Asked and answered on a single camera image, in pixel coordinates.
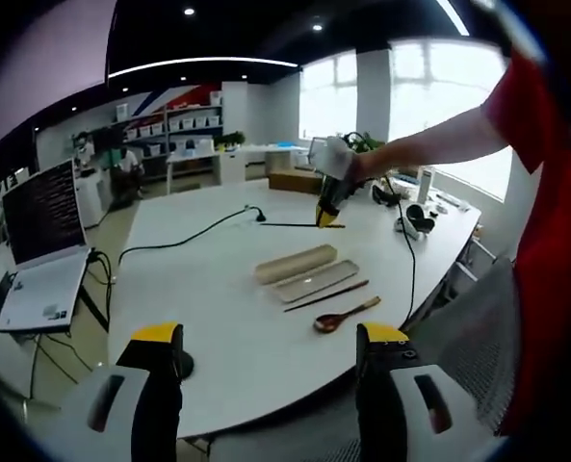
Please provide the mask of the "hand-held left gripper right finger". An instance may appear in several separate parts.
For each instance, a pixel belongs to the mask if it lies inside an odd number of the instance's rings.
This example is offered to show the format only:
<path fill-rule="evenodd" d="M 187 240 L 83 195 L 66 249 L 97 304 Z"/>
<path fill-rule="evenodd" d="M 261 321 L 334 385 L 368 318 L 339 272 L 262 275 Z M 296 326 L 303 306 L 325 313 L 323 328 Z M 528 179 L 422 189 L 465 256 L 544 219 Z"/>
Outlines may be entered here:
<path fill-rule="evenodd" d="M 494 444 L 473 397 L 387 324 L 356 326 L 355 402 L 362 461 L 482 461 Z"/>

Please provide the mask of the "person's right hand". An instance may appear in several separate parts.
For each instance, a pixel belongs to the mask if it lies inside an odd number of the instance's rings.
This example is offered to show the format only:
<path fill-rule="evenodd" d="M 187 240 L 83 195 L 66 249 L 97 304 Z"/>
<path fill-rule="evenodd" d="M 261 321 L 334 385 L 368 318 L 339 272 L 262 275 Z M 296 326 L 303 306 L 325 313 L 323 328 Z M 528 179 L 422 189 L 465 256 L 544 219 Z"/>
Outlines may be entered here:
<path fill-rule="evenodd" d="M 351 160 L 348 176 L 350 178 L 349 195 L 361 189 L 365 183 L 381 174 L 380 164 L 377 162 L 376 152 L 368 151 L 355 153 Z"/>

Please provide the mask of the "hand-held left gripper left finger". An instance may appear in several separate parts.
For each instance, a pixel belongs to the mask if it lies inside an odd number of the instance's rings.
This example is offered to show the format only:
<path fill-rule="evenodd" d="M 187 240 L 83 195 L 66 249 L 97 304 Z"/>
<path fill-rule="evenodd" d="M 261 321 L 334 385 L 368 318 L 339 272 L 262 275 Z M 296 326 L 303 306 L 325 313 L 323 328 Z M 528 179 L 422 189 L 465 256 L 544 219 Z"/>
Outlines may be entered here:
<path fill-rule="evenodd" d="M 136 331 L 116 363 L 66 396 L 44 437 L 54 461 L 174 461 L 182 408 L 183 326 Z"/>

